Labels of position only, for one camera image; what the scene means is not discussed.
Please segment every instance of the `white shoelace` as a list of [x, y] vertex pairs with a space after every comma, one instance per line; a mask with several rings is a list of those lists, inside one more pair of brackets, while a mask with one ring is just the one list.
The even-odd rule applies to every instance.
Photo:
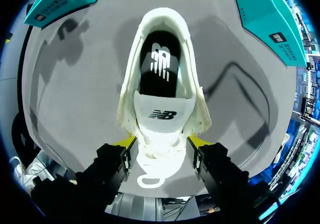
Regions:
[[[163, 185], [166, 178], [173, 176], [181, 168], [186, 155], [185, 144], [182, 135], [175, 146], [161, 142], [146, 144], [142, 139], [137, 162], [146, 174], [138, 177], [138, 185], [146, 189]], [[145, 184], [143, 179], [159, 179], [159, 181], [156, 184]]]

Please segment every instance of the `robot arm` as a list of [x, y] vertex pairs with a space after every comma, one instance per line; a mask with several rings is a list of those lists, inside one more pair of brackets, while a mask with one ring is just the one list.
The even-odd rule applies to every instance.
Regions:
[[[57, 212], [64, 219], [70, 213], [87, 217], [103, 214], [106, 206], [113, 202], [122, 181], [128, 179], [138, 155], [137, 144], [137, 139], [132, 137], [115, 145], [103, 145], [97, 150], [93, 164], [84, 172], [76, 173], [76, 185], [62, 177], [54, 181], [35, 178], [35, 188], [31, 192], [33, 200], [49, 217], [58, 218]], [[227, 153], [220, 143], [199, 144], [188, 138], [187, 157], [220, 208], [219, 215], [256, 223], [260, 214], [256, 200], [268, 191], [269, 186], [261, 183], [258, 187], [250, 187], [249, 173], [233, 164]]]

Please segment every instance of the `new balance logo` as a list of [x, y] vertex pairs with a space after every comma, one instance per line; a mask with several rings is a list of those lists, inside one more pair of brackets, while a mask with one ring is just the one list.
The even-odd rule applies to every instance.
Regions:
[[154, 110], [149, 118], [159, 119], [159, 120], [172, 120], [177, 113], [175, 111], [164, 111], [161, 113], [161, 110]]
[[162, 78], [169, 82], [169, 72], [167, 69], [170, 67], [170, 50], [163, 46], [161, 47], [158, 43], [152, 45], [151, 58], [154, 62], [151, 62], [150, 70], [155, 74], [162, 75]]

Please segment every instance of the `white shoe upper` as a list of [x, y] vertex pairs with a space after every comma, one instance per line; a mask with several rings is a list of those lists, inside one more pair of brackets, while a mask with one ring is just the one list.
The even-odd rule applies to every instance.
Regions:
[[[174, 34], [180, 42], [176, 98], [147, 96], [138, 92], [140, 52], [148, 34], [158, 30]], [[143, 188], [159, 187], [164, 178], [175, 174], [186, 155], [186, 138], [200, 135], [211, 126], [194, 57], [190, 33], [180, 14], [169, 8], [158, 8], [144, 16], [130, 51], [117, 110], [119, 125], [138, 138], [137, 162], [147, 173], [137, 180]], [[143, 178], [159, 178], [160, 181], [145, 185]]]

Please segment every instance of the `black cable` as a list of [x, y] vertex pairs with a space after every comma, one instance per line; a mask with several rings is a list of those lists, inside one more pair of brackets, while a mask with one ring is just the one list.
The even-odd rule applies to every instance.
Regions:
[[179, 208], [180, 210], [177, 210], [175, 213], [173, 213], [173, 214], [171, 214], [171, 215], [169, 215], [169, 216], [167, 216], [167, 217], [164, 217], [164, 218], [163, 218], [163, 220], [168, 219], [169, 217], [171, 217], [171, 216], [173, 216], [173, 215], [177, 214], [179, 211], [181, 211], [181, 209], [183, 208], [183, 206], [184, 206], [184, 205], [179, 206], [178, 208]]
[[41, 171], [37, 172], [36, 174], [33, 174], [24, 184], [28, 183], [28, 181], [30, 181], [34, 176], [40, 174], [41, 172], [43, 172], [46, 169], [46, 167], [44, 169], [42, 169]]
[[187, 206], [187, 204], [189, 203], [189, 201], [190, 201], [192, 198], [193, 198], [193, 196], [190, 197], [190, 199], [187, 200], [186, 203], [183, 205], [183, 207], [180, 209], [180, 213], [179, 213], [178, 216], [175, 218], [175, 221], [178, 219], [178, 217], [179, 217], [179, 216], [181, 215], [181, 213], [184, 211], [185, 207]]
[[177, 210], [177, 209], [181, 208], [182, 206], [183, 206], [183, 204], [182, 204], [182, 205], [180, 205], [180, 206], [178, 206], [178, 207], [177, 207], [177, 208], [175, 208], [175, 209], [172, 209], [172, 210], [170, 210], [170, 211], [166, 212], [164, 215], [166, 215], [166, 214], [168, 214], [168, 213], [170, 213], [170, 212], [172, 212], [172, 211], [174, 211], [174, 210]]

